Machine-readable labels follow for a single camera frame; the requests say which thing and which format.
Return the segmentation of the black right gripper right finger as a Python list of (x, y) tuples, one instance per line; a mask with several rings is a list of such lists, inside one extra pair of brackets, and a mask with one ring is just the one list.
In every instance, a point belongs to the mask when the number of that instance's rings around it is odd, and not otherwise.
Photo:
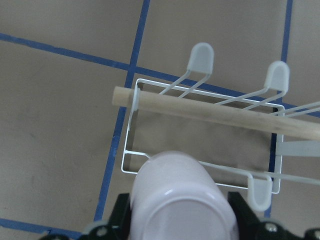
[(310, 228), (303, 236), (291, 233), (273, 220), (260, 220), (239, 192), (227, 194), (237, 221), (240, 240), (318, 240), (319, 228)]

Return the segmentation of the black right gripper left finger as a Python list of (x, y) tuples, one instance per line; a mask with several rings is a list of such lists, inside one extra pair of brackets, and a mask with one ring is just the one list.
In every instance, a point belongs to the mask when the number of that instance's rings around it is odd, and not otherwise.
[(127, 240), (131, 225), (130, 194), (118, 195), (107, 222), (95, 221), (78, 240)]

